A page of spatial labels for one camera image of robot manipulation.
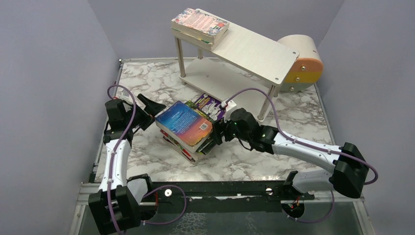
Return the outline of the purple cartoon book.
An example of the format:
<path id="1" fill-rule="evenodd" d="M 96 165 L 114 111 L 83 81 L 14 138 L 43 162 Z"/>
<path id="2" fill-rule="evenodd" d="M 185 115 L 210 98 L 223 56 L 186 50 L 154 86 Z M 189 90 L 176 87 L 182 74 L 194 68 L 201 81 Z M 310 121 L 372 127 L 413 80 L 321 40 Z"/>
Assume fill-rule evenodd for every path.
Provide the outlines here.
<path id="1" fill-rule="evenodd" d="M 203 93 L 194 101 L 196 107 L 206 114 L 212 121 L 217 121 L 223 118 L 225 109 L 221 106 L 222 101 Z"/>

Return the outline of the blue orange sunset book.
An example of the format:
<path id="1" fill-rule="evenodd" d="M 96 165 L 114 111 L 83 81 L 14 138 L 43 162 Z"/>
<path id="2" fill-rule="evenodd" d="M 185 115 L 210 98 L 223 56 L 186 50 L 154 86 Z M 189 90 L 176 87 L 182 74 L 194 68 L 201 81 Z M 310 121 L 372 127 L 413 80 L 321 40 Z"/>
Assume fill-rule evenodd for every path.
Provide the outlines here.
<path id="1" fill-rule="evenodd" d="M 212 132 L 208 119 L 180 101 L 158 115 L 156 125 L 192 153 L 199 151 Z"/>

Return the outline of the dark green forest book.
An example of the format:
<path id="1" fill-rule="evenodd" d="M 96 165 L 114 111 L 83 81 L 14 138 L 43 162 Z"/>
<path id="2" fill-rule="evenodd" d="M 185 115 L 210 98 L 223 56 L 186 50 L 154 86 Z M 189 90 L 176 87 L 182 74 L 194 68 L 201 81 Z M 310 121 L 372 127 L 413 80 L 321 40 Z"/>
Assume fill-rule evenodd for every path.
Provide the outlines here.
<path id="1" fill-rule="evenodd" d="M 187 101 L 185 103 L 188 107 L 190 107 L 192 110 L 194 110 L 196 113 L 198 113 L 199 115 L 201 115 L 202 117 L 206 118 L 207 120 L 209 120 L 210 122 L 215 122 L 217 121 L 218 117 L 217 115 L 214 114 L 207 114 L 204 113 L 203 110 L 200 110 L 197 105 L 195 103 L 193 103 L 191 100 Z M 208 136 L 207 139 L 205 139 L 204 141 L 201 141 L 201 146 L 197 149 L 197 152 L 200 154 L 204 154 L 206 155 L 208 153 L 207 150 L 204 150 L 211 142 L 213 141 L 213 139 Z"/>

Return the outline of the white two-tier shelf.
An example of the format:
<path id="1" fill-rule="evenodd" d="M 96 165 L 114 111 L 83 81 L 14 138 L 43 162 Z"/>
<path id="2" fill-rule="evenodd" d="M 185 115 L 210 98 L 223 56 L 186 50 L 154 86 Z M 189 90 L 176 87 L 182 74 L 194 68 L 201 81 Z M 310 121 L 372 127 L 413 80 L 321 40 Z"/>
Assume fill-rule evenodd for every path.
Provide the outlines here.
<path id="1" fill-rule="evenodd" d="M 175 37 L 180 76 L 188 84 L 223 101 L 245 88 L 258 88 L 272 101 L 253 91 L 239 94 L 233 100 L 262 122 L 275 103 L 276 96 L 299 52 L 277 41 L 231 23 L 227 36 L 212 51 L 219 59 L 260 78 L 267 83 L 244 77 L 224 65 L 203 56 L 203 50 Z"/>

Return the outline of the green 104-storey treehouse book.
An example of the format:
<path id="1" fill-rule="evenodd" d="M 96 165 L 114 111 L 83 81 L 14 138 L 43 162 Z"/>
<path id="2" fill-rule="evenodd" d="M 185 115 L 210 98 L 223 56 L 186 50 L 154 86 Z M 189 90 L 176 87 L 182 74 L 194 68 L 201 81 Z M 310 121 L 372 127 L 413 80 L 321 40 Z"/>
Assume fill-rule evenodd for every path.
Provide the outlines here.
<path id="1" fill-rule="evenodd" d="M 219 37 L 219 39 L 215 43 L 212 43 L 212 42 L 205 42 L 203 40 L 197 39 L 193 36 L 187 35 L 175 29 L 171 29 L 171 32 L 174 37 L 180 40 L 184 40 L 190 44 L 197 46 L 200 49 L 207 50 L 207 51 L 214 50 L 228 34 L 228 30 L 226 30 L 224 34 L 221 37 Z"/>

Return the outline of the pink floral book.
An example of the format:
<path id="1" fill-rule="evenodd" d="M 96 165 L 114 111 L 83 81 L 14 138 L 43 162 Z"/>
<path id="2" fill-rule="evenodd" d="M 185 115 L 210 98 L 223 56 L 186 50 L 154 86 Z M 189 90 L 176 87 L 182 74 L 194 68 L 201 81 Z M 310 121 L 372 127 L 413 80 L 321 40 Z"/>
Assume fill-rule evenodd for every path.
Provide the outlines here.
<path id="1" fill-rule="evenodd" d="M 208 44 L 215 44 L 228 30 L 230 22 L 201 10 L 187 8 L 171 20 L 171 28 Z"/>

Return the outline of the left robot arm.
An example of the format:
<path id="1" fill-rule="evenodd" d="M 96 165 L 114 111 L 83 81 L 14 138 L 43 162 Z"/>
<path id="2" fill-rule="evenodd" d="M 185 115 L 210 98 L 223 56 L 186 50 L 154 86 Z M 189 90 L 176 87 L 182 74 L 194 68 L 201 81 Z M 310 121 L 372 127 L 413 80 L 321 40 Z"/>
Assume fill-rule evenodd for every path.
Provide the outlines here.
<path id="1" fill-rule="evenodd" d="M 139 94 L 144 104 L 114 98 L 105 103 L 109 130 L 103 142 L 107 159 L 102 182 L 96 193 L 90 194 L 88 205 L 98 231 L 102 235 L 122 234 L 141 223 L 140 202 L 152 187 L 148 174 L 127 178 L 128 157 L 132 149 L 134 128 L 146 130 L 157 114 L 166 108 Z"/>

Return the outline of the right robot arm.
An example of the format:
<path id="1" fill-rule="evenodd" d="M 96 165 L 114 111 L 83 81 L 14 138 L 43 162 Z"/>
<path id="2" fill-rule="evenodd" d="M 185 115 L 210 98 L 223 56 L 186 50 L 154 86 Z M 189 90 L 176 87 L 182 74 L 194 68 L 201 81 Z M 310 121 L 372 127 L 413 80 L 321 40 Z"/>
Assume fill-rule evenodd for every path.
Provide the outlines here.
<path id="1" fill-rule="evenodd" d="M 284 191 L 302 195 L 309 191 L 335 190 L 349 198 L 361 197 L 369 166 L 356 145 L 325 145 L 297 138 L 276 127 L 260 125 L 244 108 L 232 112 L 230 119 L 213 123 L 212 137 L 221 144 L 237 139 L 248 143 L 249 151 L 285 155 L 314 164 L 320 170 L 292 171 Z"/>

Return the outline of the red bottom books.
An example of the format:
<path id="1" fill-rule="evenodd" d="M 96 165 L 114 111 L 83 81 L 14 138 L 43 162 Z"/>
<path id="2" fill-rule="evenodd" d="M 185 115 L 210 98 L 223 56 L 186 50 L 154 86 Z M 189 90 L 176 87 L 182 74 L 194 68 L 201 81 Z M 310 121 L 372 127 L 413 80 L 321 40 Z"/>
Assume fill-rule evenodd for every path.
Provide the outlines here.
<path id="1" fill-rule="evenodd" d="M 172 147 L 180 156 L 184 157 L 188 162 L 196 164 L 200 160 L 207 158 L 207 155 L 201 152 L 190 152 L 182 145 L 180 145 L 175 139 L 169 136 L 164 130 L 160 130 L 160 132 L 162 133 L 162 139 L 167 143 L 167 145 Z"/>

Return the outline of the round wooden drawer box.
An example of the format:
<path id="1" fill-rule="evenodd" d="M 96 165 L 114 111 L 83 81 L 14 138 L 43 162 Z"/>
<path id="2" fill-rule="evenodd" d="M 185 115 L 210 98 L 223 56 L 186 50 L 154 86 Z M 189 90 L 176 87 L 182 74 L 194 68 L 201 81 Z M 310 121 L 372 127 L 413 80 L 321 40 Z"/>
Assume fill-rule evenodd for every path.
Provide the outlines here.
<path id="1" fill-rule="evenodd" d="M 288 35 L 279 43 L 299 52 L 295 63 L 287 73 L 280 88 L 281 92 L 300 92 L 314 85 L 323 72 L 323 63 L 314 40 L 307 35 Z"/>

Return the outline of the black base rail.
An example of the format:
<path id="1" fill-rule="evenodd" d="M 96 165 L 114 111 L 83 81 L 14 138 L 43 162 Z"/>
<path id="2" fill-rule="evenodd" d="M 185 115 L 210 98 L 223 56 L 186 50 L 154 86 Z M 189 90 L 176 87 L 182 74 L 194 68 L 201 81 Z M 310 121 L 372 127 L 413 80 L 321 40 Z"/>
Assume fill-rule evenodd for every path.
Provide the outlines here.
<path id="1" fill-rule="evenodd" d="M 117 186 L 107 193 L 91 194 L 92 212 L 103 215 L 113 206 L 116 214 L 138 213 L 226 213 L 282 212 L 282 202 L 313 200 L 309 193 L 298 194 L 283 181 L 152 182 L 139 187 Z"/>

